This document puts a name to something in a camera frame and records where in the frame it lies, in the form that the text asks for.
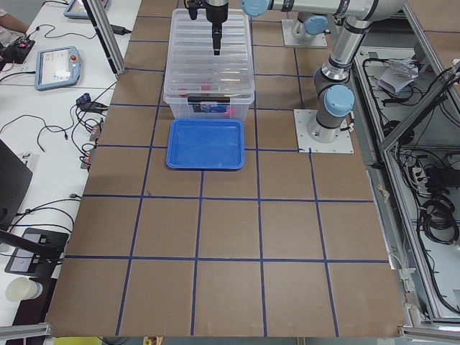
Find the clear plastic container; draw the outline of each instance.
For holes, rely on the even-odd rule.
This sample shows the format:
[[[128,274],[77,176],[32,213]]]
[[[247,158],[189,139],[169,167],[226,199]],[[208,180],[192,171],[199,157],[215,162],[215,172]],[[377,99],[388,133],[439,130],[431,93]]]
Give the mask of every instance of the clear plastic container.
[[[204,10],[194,21],[186,9],[172,13],[163,99],[175,118],[244,121],[254,90],[249,20],[243,11],[229,9],[218,56]]]

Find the black monitor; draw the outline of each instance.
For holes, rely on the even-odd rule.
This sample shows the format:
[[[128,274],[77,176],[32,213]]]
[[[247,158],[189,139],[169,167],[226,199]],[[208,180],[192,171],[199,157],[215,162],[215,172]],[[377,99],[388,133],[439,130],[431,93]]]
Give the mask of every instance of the black monitor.
[[[0,140],[0,243],[16,247],[5,271],[50,277],[68,235],[28,228],[23,236],[9,232],[32,180],[32,171]]]

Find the person's arm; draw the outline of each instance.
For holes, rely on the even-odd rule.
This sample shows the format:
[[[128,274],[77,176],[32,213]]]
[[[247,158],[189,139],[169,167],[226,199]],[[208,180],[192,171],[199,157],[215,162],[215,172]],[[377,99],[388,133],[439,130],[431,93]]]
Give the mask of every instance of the person's arm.
[[[25,34],[29,29],[29,25],[21,22],[19,19],[10,14],[5,14],[0,17],[0,25],[5,29],[22,32],[23,34]]]

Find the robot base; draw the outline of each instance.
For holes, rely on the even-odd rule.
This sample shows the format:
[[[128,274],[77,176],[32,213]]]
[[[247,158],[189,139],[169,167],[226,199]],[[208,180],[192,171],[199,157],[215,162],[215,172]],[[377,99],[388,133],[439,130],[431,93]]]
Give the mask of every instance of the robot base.
[[[328,144],[317,142],[310,137],[307,132],[307,125],[310,120],[316,116],[316,112],[316,110],[311,109],[294,110],[295,129],[297,132],[299,152],[353,153],[353,144],[351,143],[350,133],[348,131],[340,132],[337,139]]]
[[[283,19],[282,25],[282,36],[285,40],[286,47],[305,47],[305,48],[317,48],[326,49],[328,47],[326,36],[324,34],[318,34],[311,40],[298,40],[293,36],[293,27],[297,19]]]

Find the person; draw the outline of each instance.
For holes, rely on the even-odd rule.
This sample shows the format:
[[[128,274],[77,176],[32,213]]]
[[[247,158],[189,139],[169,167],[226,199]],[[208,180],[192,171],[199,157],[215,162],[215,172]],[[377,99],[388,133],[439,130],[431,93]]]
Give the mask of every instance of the person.
[[[29,25],[21,22],[0,7],[0,43],[4,47],[20,37],[17,32],[25,34],[28,29]]]

